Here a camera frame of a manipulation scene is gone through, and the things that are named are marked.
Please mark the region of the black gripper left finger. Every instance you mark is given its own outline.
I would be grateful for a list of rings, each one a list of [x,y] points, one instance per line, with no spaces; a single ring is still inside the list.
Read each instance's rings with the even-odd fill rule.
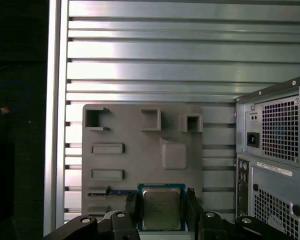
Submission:
[[[80,215],[44,236],[44,240],[137,240],[138,195],[129,191],[124,210],[102,221],[92,215]]]

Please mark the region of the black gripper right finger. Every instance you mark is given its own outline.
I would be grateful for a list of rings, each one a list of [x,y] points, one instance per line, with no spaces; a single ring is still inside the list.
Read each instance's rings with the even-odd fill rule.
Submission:
[[[240,216],[233,223],[205,211],[193,188],[187,189],[187,229],[195,240],[291,240],[292,237],[252,217]]]

